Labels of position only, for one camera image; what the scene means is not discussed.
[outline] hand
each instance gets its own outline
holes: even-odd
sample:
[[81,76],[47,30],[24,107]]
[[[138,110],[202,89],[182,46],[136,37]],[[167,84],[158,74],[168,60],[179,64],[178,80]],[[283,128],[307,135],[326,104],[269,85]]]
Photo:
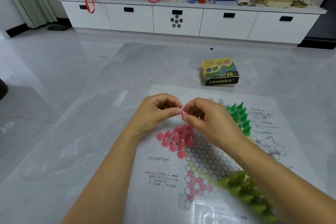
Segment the hand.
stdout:
[[183,110],[187,111],[188,115],[182,119],[201,131],[213,145],[222,150],[228,149],[233,140],[245,139],[224,105],[196,98],[187,103]]
[[174,96],[158,94],[146,97],[127,125],[139,138],[153,130],[161,121],[181,114],[183,105]]

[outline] cardboard box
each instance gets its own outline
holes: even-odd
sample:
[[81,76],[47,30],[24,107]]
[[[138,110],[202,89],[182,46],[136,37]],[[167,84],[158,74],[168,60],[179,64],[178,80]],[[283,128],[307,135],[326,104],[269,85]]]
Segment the cardboard box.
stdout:
[[202,61],[202,77],[205,86],[235,86],[239,80],[232,58]]

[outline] forearm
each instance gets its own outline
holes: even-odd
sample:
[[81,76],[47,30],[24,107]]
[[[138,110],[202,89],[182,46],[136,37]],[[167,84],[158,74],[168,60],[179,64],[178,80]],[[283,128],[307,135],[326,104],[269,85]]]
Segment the forearm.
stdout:
[[62,224],[122,223],[139,137],[120,134]]
[[336,201],[247,140],[235,140],[228,154],[250,175],[287,223],[331,223]]

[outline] person's right hand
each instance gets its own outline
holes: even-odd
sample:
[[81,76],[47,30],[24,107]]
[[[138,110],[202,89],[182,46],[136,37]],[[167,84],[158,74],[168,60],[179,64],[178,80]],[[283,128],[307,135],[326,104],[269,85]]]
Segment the person's right hand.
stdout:
[[222,150],[228,149],[245,136],[224,105],[204,98],[195,98],[187,103],[182,119],[201,131],[205,137]]

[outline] person's left hand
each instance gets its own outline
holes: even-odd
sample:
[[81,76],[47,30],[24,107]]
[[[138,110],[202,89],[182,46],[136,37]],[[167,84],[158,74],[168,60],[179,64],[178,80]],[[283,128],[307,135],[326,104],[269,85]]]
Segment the person's left hand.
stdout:
[[126,129],[132,130],[141,138],[161,121],[181,114],[182,107],[183,105],[176,97],[167,93],[146,97]]

